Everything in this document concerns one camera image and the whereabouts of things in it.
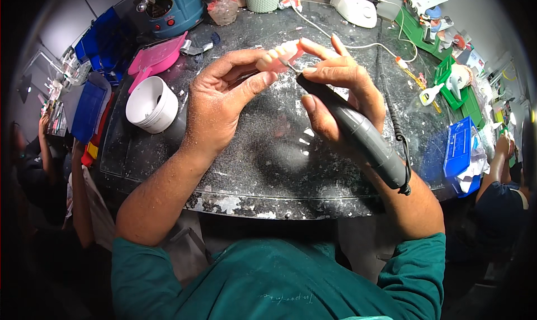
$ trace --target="dental model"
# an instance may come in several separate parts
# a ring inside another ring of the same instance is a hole
[[[257,61],[256,68],[261,72],[273,71],[276,73],[283,73],[288,70],[288,67],[284,66],[278,58],[283,58],[289,61],[290,64],[294,64],[295,60],[304,54],[302,48],[300,48],[298,40],[291,40],[277,46],[274,49],[268,51],[261,59]]]

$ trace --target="person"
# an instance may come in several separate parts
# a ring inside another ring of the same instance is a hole
[[[19,228],[37,267],[45,277],[71,287],[90,313],[99,319],[115,318],[110,285],[112,255],[96,243],[81,158],[84,144],[72,149],[72,226],[63,230],[35,228],[28,218],[28,200],[16,186]]]
[[[50,114],[39,120],[37,137],[26,144],[22,129],[10,125],[11,158],[17,169],[17,180],[31,204],[40,208],[50,225],[62,225],[67,207],[67,182],[50,153],[46,132]]]
[[[306,79],[350,90],[350,100],[379,132],[383,97],[366,70],[332,36],[336,52],[301,39],[322,61]],[[342,156],[353,158],[373,183],[404,242],[379,275],[378,285],[340,266],[333,251],[280,239],[232,244],[183,290],[169,256],[157,247],[181,214],[211,163],[229,144],[244,106],[277,80],[255,72],[264,50],[226,53],[190,85],[187,128],[179,150],[140,184],[117,214],[112,249],[114,310],[120,319],[334,318],[439,319],[445,263],[444,221],[427,185],[412,175],[409,196],[390,189],[360,157],[349,154],[334,118],[315,95],[302,103],[313,129]]]
[[[529,188],[511,180],[509,159],[514,153],[514,140],[506,132],[500,135],[490,172],[485,174],[469,212],[471,228],[448,237],[447,258],[456,262],[467,260],[501,260],[510,258],[511,250],[528,217]]]

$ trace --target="gray handpiece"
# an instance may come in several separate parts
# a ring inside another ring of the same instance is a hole
[[[403,187],[406,182],[403,162],[364,115],[357,112],[331,88],[307,80],[302,73],[297,75],[296,81],[326,105],[347,142],[363,154],[386,185],[391,189]]]

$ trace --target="teal shirt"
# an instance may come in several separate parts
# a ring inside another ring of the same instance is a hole
[[[329,246],[245,240],[183,290],[164,250],[116,238],[114,309],[118,319],[439,319],[445,251],[444,234],[403,242],[375,285]]]

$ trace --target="hand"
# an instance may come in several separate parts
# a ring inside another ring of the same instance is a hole
[[[384,98],[373,84],[366,69],[352,59],[339,38],[332,35],[332,46],[336,52],[305,38],[300,40],[300,46],[305,52],[323,60],[313,68],[304,69],[304,77],[313,82],[348,88],[348,102],[366,116],[373,126],[382,133],[386,116]],[[312,128],[321,138],[329,142],[343,155],[349,156],[344,137],[323,102],[317,96],[304,95],[302,104],[308,112]]]
[[[46,111],[39,120],[39,136],[43,136],[47,133],[48,122],[50,121],[50,112]]]
[[[496,154],[503,155],[508,159],[514,152],[514,140],[504,131],[496,142]]]
[[[214,159],[226,148],[235,135],[238,115],[244,106],[278,79],[276,73],[258,72],[255,67],[266,53],[265,50],[228,52],[192,81],[181,149],[193,149]]]
[[[84,143],[75,138],[72,144],[71,164],[79,165],[82,163],[81,159],[85,152]]]

